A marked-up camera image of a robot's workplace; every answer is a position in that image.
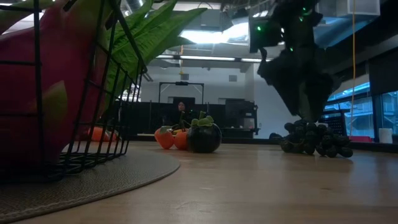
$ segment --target persimmon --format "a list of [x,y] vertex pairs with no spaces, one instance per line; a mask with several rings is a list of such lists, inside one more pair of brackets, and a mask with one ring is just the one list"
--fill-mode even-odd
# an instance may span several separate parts
[[156,130],[155,139],[163,149],[170,149],[174,145],[173,134],[170,131],[162,131],[162,128]]
[[186,131],[177,133],[175,135],[174,145],[179,150],[187,150],[188,145],[187,145],[187,132]]

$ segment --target dragon fruit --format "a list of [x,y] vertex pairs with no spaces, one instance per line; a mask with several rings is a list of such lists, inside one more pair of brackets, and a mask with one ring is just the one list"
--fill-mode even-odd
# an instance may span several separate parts
[[[40,20],[44,155],[45,161],[52,164],[58,161],[62,149],[71,140],[100,11],[97,0],[79,0],[65,11],[63,7],[67,2],[57,0]],[[102,24],[110,14],[111,6],[106,4]],[[104,32],[103,26],[99,41],[107,46]],[[34,40],[33,27],[0,35],[0,60],[34,62]],[[106,54],[97,49],[90,80],[98,85],[105,61]],[[0,64],[0,71],[1,113],[37,113],[35,67]],[[91,122],[99,92],[89,87],[81,122]],[[0,116],[0,167],[38,166],[42,158],[38,135],[36,116]]]

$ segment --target metal frame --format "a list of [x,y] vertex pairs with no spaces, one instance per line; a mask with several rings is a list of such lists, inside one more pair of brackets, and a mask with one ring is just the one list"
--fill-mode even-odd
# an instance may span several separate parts
[[189,83],[189,82],[160,82],[159,83],[159,98],[157,100],[160,103],[160,95],[162,94],[162,85],[163,84],[174,84],[174,85],[181,85],[180,83],[184,83],[184,85],[200,85],[201,86],[201,103],[203,104],[204,95],[205,95],[205,84],[204,83]]
[[[101,18],[103,15],[104,11],[104,4],[105,1],[109,1],[111,4],[111,7],[113,8],[113,14],[111,15],[112,18],[112,30],[111,30],[111,38],[110,38],[110,44],[108,47],[108,50],[104,49],[100,44],[98,43],[98,35],[100,33],[101,29]],[[41,168],[35,171],[30,171],[30,170],[24,170],[23,173],[13,173],[10,170],[0,170],[0,179],[1,182],[46,182],[46,181],[55,181],[55,180],[60,180],[65,175],[67,174],[77,174],[81,171],[83,171],[86,168],[94,167],[100,163],[104,163],[106,161],[112,160],[116,157],[119,157],[121,155],[125,155],[127,153],[127,147],[129,145],[129,140],[125,140],[125,136],[129,135],[129,122],[122,122],[122,124],[127,124],[126,126],[118,124],[115,120],[112,121],[112,117],[116,116],[116,114],[111,114],[113,109],[115,108],[121,108],[121,107],[131,107],[135,102],[134,98],[131,102],[128,101],[129,95],[131,92],[132,85],[134,85],[134,95],[135,92],[137,91],[139,94],[139,89],[141,87],[141,81],[142,81],[142,74],[147,72],[146,65],[144,63],[144,60],[142,59],[142,56],[139,53],[139,49],[137,48],[137,45],[134,41],[134,38],[129,31],[129,28],[127,26],[127,23],[124,19],[124,16],[120,10],[119,5],[112,0],[101,0],[101,5],[100,5],[100,12],[98,15],[97,19],[97,25],[96,25],[96,34],[95,34],[95,41],[92,43],[91,46],[91,55],[90,55],[90,67],[87,72],[87,76],[85,78],[85,85],[83,87],[83,93],[81,96],[81,101],[80,101],[80,108],[78,110],[78,114],[76,116],[76,121],[75,121],[75,126],[73,129],[73,133],[71,136],[71,140],[69,143],[68,151],[65,153],[62,153],[60,156],[59,163],[57,165],[48,165],[45,162],[45,151],[44,151],[44,127],[43,127],[43,103],[42,103],[42,77],[41,77],[41,60],[40,60],[40,29],[39,29],[39,13],[42,11],[39,8],[39,0],[34,0],[34,8],[29,9],[29,8],[21,8],[21,7],[13,7],[13,6],[0,6],[0,10],[9,10],[9,11],[24,11],[24,12],[32,12],[34,14],[34,45],[35,45],[35,61],[34,62],[18,62],[18,61],[5,61],[2,60],[0,61],[0,64],[5,64],[5,65],[18,65],[18,66],[34,66],[35,67],[35,94],[37,98],[37,114],[26,114],[26,113],[13,113],[13,114],[7,114],[7,113],[0,113],[0,116],[13,116],[13,117],[32,117],[36,116],[37,117],[37,122],[38,122],[38,132],[39,132],[39,139],[38,139],[38,144],[39,144],[39,149],[41,149],[41,161],[42,165]],[[129,40],[130,45],[134,49],[139,63],[137,64],[137,73],[135,74],[135,78],[130,77],[127,70],[124,69],[121,64],[111,56],[112,50],[113,50],[113,39],[114,39],[114,33],[115,33],[115,28],[116,28],[116,23],[117,21],[120,22],[121,27],[123,28],[125,35],[127,39]],[[95,59],[95,53],[97,50],[97,47],[99,47],[104,53],[107,54],[107,59],[106,59],[106,64],[105,64],[105,70],[103,74],[103,78],[101,81],[101,84],[98,85],[95,82],[90,80],[90,74],[93,71],[93,65],[94,65],[94,59]],[[118,66],[117,68],[117,73],[115,77],[115,83],[113,86],[113,89],[111,91],[105,89],[105,83],[106,83],[106,75],[109,67],[110,61],[113,61],[116,63]],[[119,80],[120,73],[124,74],[124,79],[123,79],[123,90],[121,93],[116,93],[116,84],[117,81]],[[122,101],[121,95],[123,94],[123,91],[126,88],[126,84],[128,84],[128,96],[127,96],[127,102]],[[85,105],[85,100],[86,100],[86,94],[88,91],[88,88],[97,88],[99,89],[99,96],[97,98],[96,102],[96,108],[95,112],[93,114],[93,118],[90,123],[82,123],[81,122],[81,114],[83,111],[83,107]],[[98,113],[100,110],[100,105],[101,105],[101,99],[103,95],[111,95],[111,102],[108,105],[108,113],[105,114],[105,118],[103,123],[97,122],[97,117]],[[73,150],[73,146],[75,144],[75,139],[78,134],[78,130],[81,127],[85,127],[87,129],[87,126],[90,127],[90,132],[88,134],[88,140],[84,149],[84,152],[80,152],[80,145],[81,141],[78,141],[77,145],[77,150]],[[95,126],[100,126],[103,128],[103,132],[101,134],[101,140],[99,141],[99,146],[98,150],[96,153],[89,153],[88,150],[90,148],[90,143],[91,143],[91,138],[93,136],[93,131]],[[108,143],[106,152],[103,152],[102,150],[102,145],[104,143],[104,136],[105,132],[107,129],[111,130],[111,136],[110,136],[110,141]],[[116,145],[113,149],[113,152],[111,152],[111,144],[112,144],[112,139],[115,134],[115,131],[119,131],[119,136],[116,138]]]

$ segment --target grapes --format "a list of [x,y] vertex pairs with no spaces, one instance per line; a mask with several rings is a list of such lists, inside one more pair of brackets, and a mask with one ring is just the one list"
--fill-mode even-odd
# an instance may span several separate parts
[[316,126],[301,119],[294,124],[286,123],[285,129],[289,135],[282,139],[280,146],[284,152],[303,153],[313,155],[315,151],[321,156],[334,158],[338,154],[343,157],[353,156],[353,151],[345,146],[350,142],[349,137],[335,134],[332,128],[324,124]]

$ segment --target table surface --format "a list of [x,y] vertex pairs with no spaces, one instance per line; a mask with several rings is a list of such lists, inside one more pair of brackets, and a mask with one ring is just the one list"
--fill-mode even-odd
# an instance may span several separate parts
[[131,142],[129,150],[170,154],[181,168],[146,187],[18,223],[397,223],[396,154],[330,159],[242,144],[192,154],[155,142]]

